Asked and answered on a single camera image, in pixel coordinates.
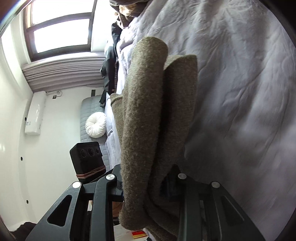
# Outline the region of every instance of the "quilted mattress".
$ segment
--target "quilted mattress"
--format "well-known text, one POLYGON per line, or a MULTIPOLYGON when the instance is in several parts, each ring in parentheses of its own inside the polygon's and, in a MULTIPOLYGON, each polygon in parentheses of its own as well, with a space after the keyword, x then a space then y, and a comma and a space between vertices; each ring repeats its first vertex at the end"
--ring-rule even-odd
POLYGON ((103 162, 106 166, 106 171, 110 170, 110 161, 108 157, 108 152, 106 149, 106 140, 107 135, 104 134, 102 137, 99 138, 92 138, 90 137, 85 130, 85 122, 87 118, 95 113, 95 112, 104 112, 104 108, 100 106, 100 99, 101 95, 97 95, 94 97, 86 98, 81 103, 81 109, 80 109, 80 141, 81 142, 92 142, 97 141, 100 144, 100 149, 103 155, 103 162))

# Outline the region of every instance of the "round cushion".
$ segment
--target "round cushion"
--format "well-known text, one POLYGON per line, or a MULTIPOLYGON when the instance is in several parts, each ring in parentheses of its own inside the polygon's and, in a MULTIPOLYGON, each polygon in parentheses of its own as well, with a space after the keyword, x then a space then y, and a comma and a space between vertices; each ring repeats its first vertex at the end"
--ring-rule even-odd
POLYGON ((106 133, 106 115, 103 112, 93 113, 85 123, 87 134, 93 138, 99 138, 106 133))

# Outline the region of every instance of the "white duvet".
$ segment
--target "white duvet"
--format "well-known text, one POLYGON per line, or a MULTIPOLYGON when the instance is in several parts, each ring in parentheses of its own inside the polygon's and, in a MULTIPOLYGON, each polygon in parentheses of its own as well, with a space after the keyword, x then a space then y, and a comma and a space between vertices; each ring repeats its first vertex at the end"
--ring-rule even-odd
POLYGON ((153 0, 122 31, 117 93, 145 36, 162 39, 170 55, 198 57, 181 168, 221 182, 274 240, 296 207, 296 49, 286 31, 258 0, 153 0))

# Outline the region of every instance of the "knit fabric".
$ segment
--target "knit fabric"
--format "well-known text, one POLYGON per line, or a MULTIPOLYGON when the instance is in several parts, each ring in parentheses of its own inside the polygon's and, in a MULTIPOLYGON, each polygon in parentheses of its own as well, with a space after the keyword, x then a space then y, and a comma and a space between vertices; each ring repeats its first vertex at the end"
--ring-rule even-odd
POLYGON ((160 197, 193 117, 197 82, 194 55, 167 56, 166 44, 146 37, 134 48, 121 95, 111 95, 121 144, 125 202, 120 222, 146 227, 157 240, 176 240, 178 203, 160 197))

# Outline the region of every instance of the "window frame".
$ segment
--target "window frame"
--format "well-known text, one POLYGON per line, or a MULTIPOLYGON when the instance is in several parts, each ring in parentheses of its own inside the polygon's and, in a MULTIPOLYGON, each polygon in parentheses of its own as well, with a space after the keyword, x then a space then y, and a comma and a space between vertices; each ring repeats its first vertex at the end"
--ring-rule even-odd
POLYGON ((32 23, 32 4, 34 1, 32 1, 26 8, 23 14, 23 28, 24 28, 24 35, 25 35, 25 41, 27 50, 29 53, 30 60, 37 61, 40 59, 45 59, 61 54, 67 54, 67 53, 79 53, 79 52, 90 52, 91 51, 91 36, 92 36, 92 28, 94 23, 94 12, 96 10, 96 4, 97 0, 94 0, 94 5, 92 8, 92 12, 84 12, 84 13, 75 13, 75 14, 69 14, 65 16, 61 16, 58 18, 53 18, 47 21, 44 21, 42 23, 38 23, 33 25, 32 23), (34 31, 40 28, 44 28, 53 24, 67 22, 71 20, 79 20, 79 19, 89 19, 89 35, 88 35, 88 41, 86 45, 72 45, 72 46, 65 46, 61 48, 56 49, 50 49, 44 52, 38 53, 35 46, 35 38, 34 38, 34 31))

